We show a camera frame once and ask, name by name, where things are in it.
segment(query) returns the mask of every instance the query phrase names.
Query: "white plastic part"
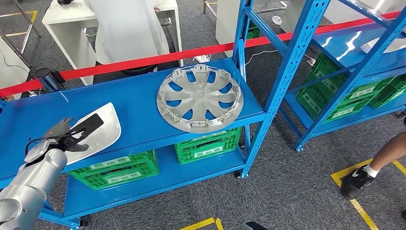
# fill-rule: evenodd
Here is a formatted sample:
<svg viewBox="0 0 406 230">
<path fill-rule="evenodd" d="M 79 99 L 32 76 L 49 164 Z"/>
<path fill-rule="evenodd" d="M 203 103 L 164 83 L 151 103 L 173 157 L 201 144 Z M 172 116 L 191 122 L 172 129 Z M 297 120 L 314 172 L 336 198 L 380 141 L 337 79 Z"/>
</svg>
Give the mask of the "white plastic part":
<svg viewBox="0 0 406 230">
<path fill-rule="evenodd" d="M 113 104 L 107 103 L 106 105 L 96 109 L 92 113 L 80 119 L 73 127 L 82 123 L 84 120 L 93 114 L 99 115 L 103 121 L 103 125 L 92 132 L 87 138 L 80 141 L 78 144 L 87 144 L 89 148 L 82 152 L 65 151 L 68 157 L 68 164 L 75 163 L 86 157 L 89 157 L 115 143 L 121 135 L 121 126 L 118 120 L 117 113 Z"/>
<path fill-rule="evenodd" d="M 188 79 L 188 74 L 193 74 L 194 81 Z M 220 91 L 230 84 L 227 92 Z M 179 104 L 171 106 L 169 102 Z M 162 117 L 175 128 L 191 133 L 208 133 L 226 127 L 238 117 L 243 104 L 240 86 L 230 73 L 200 64 L 174 70 L 164 79 L 157 95 Z"/>
<path fill-rule="evenodd" d="M 368 43 L 365 43 L 361 46 L 361 50 L 364 51 L 364 53 L 368 53 L 372 47 L 376 44 L 376 42 L 378 42 L 379 38 L 376 38 Z M 390 46 L 388 46 L 388 48 L 386 48 L 386 50 L 383 52 L 385 53 L 389 53 L 389 52 L 394 52 L 397 51 L 399 49 L 403 49 L 406 47 L 406 38 L 395 38 L 395 40 L 390 44 Z"/>
<path fill-rule="evenodd" d="M 193 58 L 193 60 L 196 59 L 199 63 L 205 63 L 205 62 L 209 62 L 211 58 L 212 58 L 211 54 L 206 54 L 206 55 L 195 56 Z"/>
</svg>

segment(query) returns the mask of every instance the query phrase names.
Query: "white lab coat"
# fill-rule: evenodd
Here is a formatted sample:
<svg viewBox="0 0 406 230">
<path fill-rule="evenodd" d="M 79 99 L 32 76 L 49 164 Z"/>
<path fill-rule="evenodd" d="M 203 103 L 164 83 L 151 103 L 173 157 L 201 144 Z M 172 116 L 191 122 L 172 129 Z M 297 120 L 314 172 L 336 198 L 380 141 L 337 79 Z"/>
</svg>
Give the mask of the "white lab coat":
<svg viewBox="0 0 406 230">
<path fill-rule="evenodd" d="M 96 14 L 97 61 L 106 64 L 168 54 L 165 34 L 154 11 L 160 0 L 85 0 Z"/>
</svg>

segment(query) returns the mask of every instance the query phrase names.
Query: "white label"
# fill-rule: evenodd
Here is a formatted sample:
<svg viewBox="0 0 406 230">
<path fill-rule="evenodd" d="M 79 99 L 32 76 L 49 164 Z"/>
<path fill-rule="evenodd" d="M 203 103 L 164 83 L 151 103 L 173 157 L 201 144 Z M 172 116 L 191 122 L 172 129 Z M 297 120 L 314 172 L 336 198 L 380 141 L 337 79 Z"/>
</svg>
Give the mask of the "white label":
<svg viewBox="0 0 406 230">
<path fill-rule="evenodd" d="M 343 110 L 343 111 L 341 111 L 341 112 L 338 112 L 338 113 L 334 114 L 334 116 L 333 116 L 332 118 L 336 118 L 336 117 L 339 117 L 339 116 L 343 116 L 343 115 L 345 115 L 345 114 L 349 114 L 349 113 L 351 113 L 351 112 L 354 110 L 354 108 L 355 108 L 355 107 L 352 107 L 352 108 Z"/>
<path fill-rule="evenodd" d="M 321 78 L 321 77 L 324 77 L 324 74 L 321 71 L 319 71 L 319 72 L 317 72 L 316 76 L 317 76 L 317 78 Z"/>
<path fill-rule="evenodd" d="M 91 169 L 101 169 L 101 168 L 104 168 L 104 167 L 107 167 L 107 166 L 120 164 L 120 163 L 122 163 L 122 160 L 125 160 L 125 162 L 127 162 L 127 161 L 130 161 L 130 158 L 129 157 L 117 158 L 117 159 L 114 159 L 114 160 L 111 160 L 111 161 L 105 161 L 105 162 L 100 163 L 100 164 L 91 165 L 90 168 Z"/>
<path fill-rule="evenodd" d="M 397 94 L 395 94 L 393 97 L 391 97 L 390 100 L 395 99 L 396 97 L 400 96 L 401 94 L 403 94 L 403 93 L 405 92 L 405 90 L 406 90 L 406 89 L 403 89 L 403 90 L 397 92 Z"/>
<path fill-rule="evenodd" d="M 194 154 L 194 157 L 195 158 L 204 157 L 204 156 L 206 156 L 208 154 L 220 152 L 222 150 L 223 150 L 223 146 L 219 146 L 219 147 L 216 147 L 214 149 L 209 149 L 209 150 L 206 150 L 206 151 L 197 152 L 197 153 Z"/>
<path fill-rule="evenodd" d="M 114 183 L 118 183 L 118 182 L 121 182 L 121 181 L 126 181 L 126 180 L 130 180 L 130 179 L 133 179 L 133 178 L 137 178 L 137 177 L 140 177 L 140 176 L 142 176 L 140 172 L 135 172 L 135 173 L 128 174 L 128 175 L 118 176 L 118 177 L 107 179 L 107 182 L 109 184 L 114 184 Z"/>
<path fill-rule="evenodd" d="M 227 131 L 221 131 L 221 132 L 219 132 L 219 133 L 214 133 L 214 134 L 210 134 L 210 135 L 207 135 L 207 136 L 203 136 L 203 137 L 199 137 L 199 138 L 194 138 L 194 139 L 192 139 L 192 140 L 200 140 L 200 139 L 203 139 L 203 138 L 208 138 L 208 137 L 211 137 L 211 136 L 214 136 L 214 135 L 219 135 L 219 134 L 223 134 L 223 133 L 226 133 Z"/>
<path fill-rule="evenodd" d="M 350 99 L 357 98 L 357 97 L 359 97 L 359 96 L 369 94 L 369 93 L 372 92 L 374 89 L 375 89 L 375 86 L 374 86 L 374 87 L 371 87 L 371 88 L 368 88 L 368 89 L 366 89 L 366 90 L 358 91 L 358 92 L 354 93 L 354 94 L 350 97 Z"/>
<path fill-rule="evenodd" d="M 312 100 L 311 97 L 309 97 L 307 93 L 303 94 L 303 97 L 316 113 L 319 113 L 321 111 L 320 107 L 317 106 L 317 104 Z"/>
<path fill-rule="evenodd" d="M 321 81 L 327 88 L 329 88 L 330 90 L 332 89 L 332 88 L 334 88 L 333 89 L 333 93 L 336 93 L 337 91 L 338 91 L 338 88 L 329 80 L 329 79 L 326 79 L 326 80 L 323 80 L 323 81 Z"/>
</svg>

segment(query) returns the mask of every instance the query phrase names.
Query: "white cable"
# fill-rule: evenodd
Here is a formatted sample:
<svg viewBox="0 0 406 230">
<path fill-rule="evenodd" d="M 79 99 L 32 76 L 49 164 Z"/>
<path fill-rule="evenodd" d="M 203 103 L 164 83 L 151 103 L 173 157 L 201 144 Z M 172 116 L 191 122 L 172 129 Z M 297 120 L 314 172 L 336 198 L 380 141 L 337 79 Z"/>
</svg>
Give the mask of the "white cable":
<svg viewBox="0 0 406 230">
<path fill-rule="evenodd" d="M 248 65 L 250 62 L 251 62 L 251 60 L 252 60 L 252 58 L 254 57 L 254 56 L 256 56 L 256 55 L 260 55 L 260 54 L 263 54 L 263 53 L 273 53 L 273 52 L 276 52 L 277 50 L 273 50 L 273 51 L 262 51 L 262 52 L 260 52 L 260 53 L 257 53 L 257 54 L 253 54 L 253 55 L 251 55 L 251 58 L 249 59 L 249 61 L 247 62 L 247 63 L 245 63 L 245 65 Z M 304 54 L 306 57 L 308 57 L 308 58 L 310 58 L 311 60 L 313 60 L 314 62 L 316 62 L 316 60 L 314 59 L 314 58 L 312 58 L 312 57 L 310 57 L 310 56 L 308 56 L 308 55 L 306 55 L 306 54 Z"/>
<path fill-rule="evenodd" d="M 306 57 L 310 58 L 310 60 L 312 60 L 312 61 L 316 62 L 316 60 L 315 60 L 314 58 L 312 58 L 312 57 L 308 56 L 307 54 L 304 54 L 304 55 L 305 55 Z"/>
<path fill-rule="evenodd" d="M 249 61 L 248 61 L 247 63 L 245 63 L 245 65 L 248 65 L 248 64 L 251 62 L 252 58 L 253 58 L 254 56 L 256 56 L 256 55 L 260 55 L 260 54 L 263 54 L 263 53 L 273 53 L 273 52 L 276 52 L 276 51 L 277 51 L 277 50 L 273 50 L 273 51 L 262 51 L 262 52 L 260 52 L 260 53 L 253 54 L 253 55 L 251 55 L 251 58 L 249 59 Z"/>
</svg>

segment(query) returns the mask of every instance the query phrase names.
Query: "shelf foot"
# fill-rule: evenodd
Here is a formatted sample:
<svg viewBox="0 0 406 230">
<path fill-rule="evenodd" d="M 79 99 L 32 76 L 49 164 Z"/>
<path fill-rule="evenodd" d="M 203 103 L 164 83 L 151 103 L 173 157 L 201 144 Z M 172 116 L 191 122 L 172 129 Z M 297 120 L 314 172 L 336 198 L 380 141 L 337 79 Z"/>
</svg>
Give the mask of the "shelf foot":
<svg viewBox="0 0 406 230">
<path fill-rule="evenodd" d="M 241 174 L 240 171 L 235 171 L 234 172 L 234 177 L 239 178 L 239 179 L 245 179 L 245 178 L 248 178 L 248 173 L 247 174 Z"/>
<path fill-rule="evenodd" d="M 303 151 L 304 149 L 303 149 L 303 147 L 301 146 L 301 145 L 299 145 L 298 147 L 296 147 L 296 151 L 298 151 L 298 152 L 301 152 L 301 151 Z"/>
<path fill-rule="evenodd" d="M 402 117 L 404 117 L 404 116 L 406 116 L 405 112 L 404 112 L 404 111 L 401 111 L 401 112 L 398 114 L 397 118 L 402 118 Z"/>
</svg>

